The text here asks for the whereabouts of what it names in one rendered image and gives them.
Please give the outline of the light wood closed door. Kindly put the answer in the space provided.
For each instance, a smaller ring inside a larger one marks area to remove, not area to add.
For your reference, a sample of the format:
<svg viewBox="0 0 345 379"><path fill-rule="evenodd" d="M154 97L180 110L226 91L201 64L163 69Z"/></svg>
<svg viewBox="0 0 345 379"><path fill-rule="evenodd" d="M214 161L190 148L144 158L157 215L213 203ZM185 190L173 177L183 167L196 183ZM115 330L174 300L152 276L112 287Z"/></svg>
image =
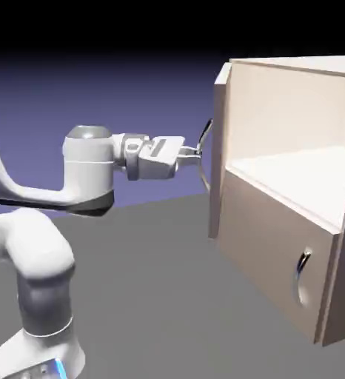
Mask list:
<svg viewBox="0 0 345 379"><path fill-rule="evenodd" d="M224 176L218 245L238 268L313 342L319 342L329 263L340 233L290 203L235 175ZM295 265L312 255L301 276L307 307L292 295Z"/></svg>

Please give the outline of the light wood cabinet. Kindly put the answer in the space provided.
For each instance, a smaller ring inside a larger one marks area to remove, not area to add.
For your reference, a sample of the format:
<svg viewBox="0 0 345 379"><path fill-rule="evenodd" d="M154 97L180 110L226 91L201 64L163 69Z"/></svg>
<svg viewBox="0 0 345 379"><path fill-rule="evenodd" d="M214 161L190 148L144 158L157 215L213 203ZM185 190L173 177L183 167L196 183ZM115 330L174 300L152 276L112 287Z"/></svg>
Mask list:
<svg viewBox="0 0 345 379"><path fill-rule="evenodd" d="M337 343L345 339L345 56L228 62L224 176L238 175L339 231L317 342Z"/></svg>

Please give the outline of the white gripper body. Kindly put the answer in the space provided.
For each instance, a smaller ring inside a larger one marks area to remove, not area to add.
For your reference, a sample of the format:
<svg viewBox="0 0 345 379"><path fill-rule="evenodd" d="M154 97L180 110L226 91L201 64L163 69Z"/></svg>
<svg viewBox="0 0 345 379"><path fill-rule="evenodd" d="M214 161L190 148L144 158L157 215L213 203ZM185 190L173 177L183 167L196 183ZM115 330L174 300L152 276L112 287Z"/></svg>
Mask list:
<svg viewBox="0 0 345 379"><path fill-rule="evenodd" d="M138 154L139 178L162 180L174 177L184 141L182 136L159 136L145 144Z"/></svg>

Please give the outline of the light wood door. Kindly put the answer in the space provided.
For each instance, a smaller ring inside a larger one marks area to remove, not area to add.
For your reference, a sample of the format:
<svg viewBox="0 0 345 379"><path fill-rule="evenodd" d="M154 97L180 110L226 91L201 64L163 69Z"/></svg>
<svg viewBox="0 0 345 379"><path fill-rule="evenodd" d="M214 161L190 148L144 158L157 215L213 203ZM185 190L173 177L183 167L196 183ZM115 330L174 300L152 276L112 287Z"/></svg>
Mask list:
<svg viewBox="0 0 345 379"><path fill-rule="evenodd" d="M340 233L290 203L235 175L224 176L218 245L238 268L313 342L319 342L329 263ZM292 295L295 265L312 255L301 276L307 307Z"/></svg>
<svg viewBox="0 0 345 379"><path fill-rule="evenodd" d="M224 176L224 157L227 139L227 100L232 64L224 63L214 83L214 113L212 125L211 176L210 176L210 216L208 236L218 236L221 191Z"/></svg>

